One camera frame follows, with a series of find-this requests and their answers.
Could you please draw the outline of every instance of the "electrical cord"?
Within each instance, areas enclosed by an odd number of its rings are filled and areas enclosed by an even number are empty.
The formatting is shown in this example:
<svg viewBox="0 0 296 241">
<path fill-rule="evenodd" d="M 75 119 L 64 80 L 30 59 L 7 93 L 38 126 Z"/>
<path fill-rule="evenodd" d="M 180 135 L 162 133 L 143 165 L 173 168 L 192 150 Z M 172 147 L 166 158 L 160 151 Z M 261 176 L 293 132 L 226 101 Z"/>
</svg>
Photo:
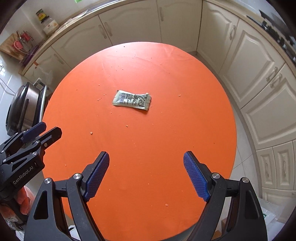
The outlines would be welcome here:
<svg viewBox="0 0 296 241">
<path fill-rule="evenodd" d="M 9 88 L 8 87 L 8 85 L 3 81 L 3 79 L 1 79 L 0 78 L 0 80 L 5 84 L 5 86 L 7 87 L 7 88 Z"/>
</svg>

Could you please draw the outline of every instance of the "orange cloth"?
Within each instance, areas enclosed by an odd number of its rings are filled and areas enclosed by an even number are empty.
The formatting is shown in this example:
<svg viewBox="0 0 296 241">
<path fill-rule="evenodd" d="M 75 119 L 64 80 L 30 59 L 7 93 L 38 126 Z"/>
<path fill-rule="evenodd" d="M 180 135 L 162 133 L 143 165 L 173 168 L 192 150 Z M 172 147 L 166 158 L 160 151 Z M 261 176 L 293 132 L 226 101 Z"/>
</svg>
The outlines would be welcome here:
<svg viewBox="0 0 296 241">
<path fill-rule="evenodd" d="M 149 110 L 113 106 L 117 90 L 148 92 Z M 198 221 L 205 202 L 183 166 L 186 151 L 224 178 L 234 163 L 236 128 L 222 86 L 200 61 L 170 45 L 127 43 L 94 54 L 59 84 L 43 121 L 63 132 L 46 150 L 45 177 L 68 179 L 109 153 L 88 203 L 107 240 L 163 240 Z"/>
</svg>

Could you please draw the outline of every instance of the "metal screw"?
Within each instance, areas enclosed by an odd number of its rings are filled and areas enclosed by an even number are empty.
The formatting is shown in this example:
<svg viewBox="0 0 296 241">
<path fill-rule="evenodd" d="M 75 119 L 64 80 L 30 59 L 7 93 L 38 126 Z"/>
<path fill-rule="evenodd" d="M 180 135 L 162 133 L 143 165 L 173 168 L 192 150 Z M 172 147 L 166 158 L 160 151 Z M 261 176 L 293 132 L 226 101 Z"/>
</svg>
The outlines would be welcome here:
<svg viewBox="0 0 296 241">
<path fill-rule="evenodd" d="M 215 179 L 219 179 L 219 178 L 220 178 L 220 174 L 214 172 L 214 173 L 212 174 L 212 177 L 215 178 Z"/>
<path fill-rule="evenodd" d="M 73 178 L 74 179 L 79 179 L 79 178 L 81 178 L 81 174 L 80 173 L 76 173 L 76 174 L 73 175 Z"/>
<path fill-rule="evenodd" d="M 52 179 L 50 177 L 48 177 L 44 180 L 44 183 L 49 184 L 51 181 L 52 181 Z"/>
<path fill-rule="evenodd" d="M 242 181 L 243 181 L 244 183 L 248 183 L 250 180 L 249 180 L 247 177 L 243 177 L 243 178 L 242 178 Z"/>
</svg>

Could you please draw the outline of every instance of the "tiled floor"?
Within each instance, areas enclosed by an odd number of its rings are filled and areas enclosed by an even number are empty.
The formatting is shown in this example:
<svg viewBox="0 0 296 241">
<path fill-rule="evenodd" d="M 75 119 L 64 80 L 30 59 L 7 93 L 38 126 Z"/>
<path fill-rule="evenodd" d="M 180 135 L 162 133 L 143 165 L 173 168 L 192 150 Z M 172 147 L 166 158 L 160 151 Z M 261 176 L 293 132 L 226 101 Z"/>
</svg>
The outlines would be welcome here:
<svg viewBox="0 0 296 241">
<path fill-rule="evenodd" d="M 235 124 L 237 127 L 237 152 L 235 155 L 235 161 L 233 169 L 230 175 L 232 180 L 240 180 L 242 177 L 249 178 L 255 193 L 258 194 L 258 178 L 255 168 L 255 162 L 250 147 L 250 143 L 247 138 L 247 134 L 244 130 L 241 120 L 238 117 L 236 110 L 232 107 Z M 217 229 L 221 231 L 221 220 L 227 217 L 231 197 L 225 198 L 224 207 L 221 213 L 220 221 L 218 223 Z"/>
</svg>

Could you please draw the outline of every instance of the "white cabinet door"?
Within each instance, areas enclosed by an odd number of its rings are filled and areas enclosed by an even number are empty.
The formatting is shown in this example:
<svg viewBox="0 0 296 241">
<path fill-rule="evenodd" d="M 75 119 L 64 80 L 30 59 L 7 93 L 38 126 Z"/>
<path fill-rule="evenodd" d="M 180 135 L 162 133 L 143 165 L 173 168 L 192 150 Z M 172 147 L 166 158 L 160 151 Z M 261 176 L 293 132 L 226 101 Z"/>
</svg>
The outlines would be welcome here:
<svg viewBox="0 0 296 241">
<path fill-rule="evenodd" d="M 239 108 L 254 98 L 283 66 L 284 59 L 256 29 L 239 20 L 219 72 Z"/>
<path fill-rule="evenodd" d="M 218 73 L 230 48 L 239 18 L 227 10 L 203 1 L 197 52 Z"/>
<path fill-rule="evenodd" d="M 196 51 L 202 0 L 157 0 L 157 4 L 162 42 Z"/>
<path fill-rule="evenodd" d="M 40 77 L 52 91 L 56 89 L 62 79 L 71 71 L 71 68 L 52 47 L 46 49 L 36 59 L 36 63 L 38 67 L 33 64 L 24 76 L 32 83 Z"/>
<path fill-rule="evenodd" d="M 288 65 L 241 111 L 257 150 L 296 139 L 296 78 Z"/>
<path fill-rule="evenodd" d="M 113 45 L 161 42 L 156 0 L 125 4 L 99 14 Z"/>
<path fill-rule="evenodd" d="M 258 150 L 256 153 L 259 161 L 262 186 L 276 188 L 276 166 L 272 148 Z"/>
<path fill-rule="evenodd" d="M 98 16 L 71 29 L 52 45 L 71 68 L 111 46 L 111 41 Z"/>
<path fill-rule="evenodd" d="M 293 149 L 294 149 L 294 161 L 296 162 L 296 140 L 293 141 Z M 295 168 L 295 177 L 294 177 L 294 190 L 296 190 L 296 168 Z"/>
<path fill-rule="evenodd" d="M 295 161 L 292 142 L 274 146 L 276 163 L 277 189 L 293 190 L 295 176 Z"/>
</svg>

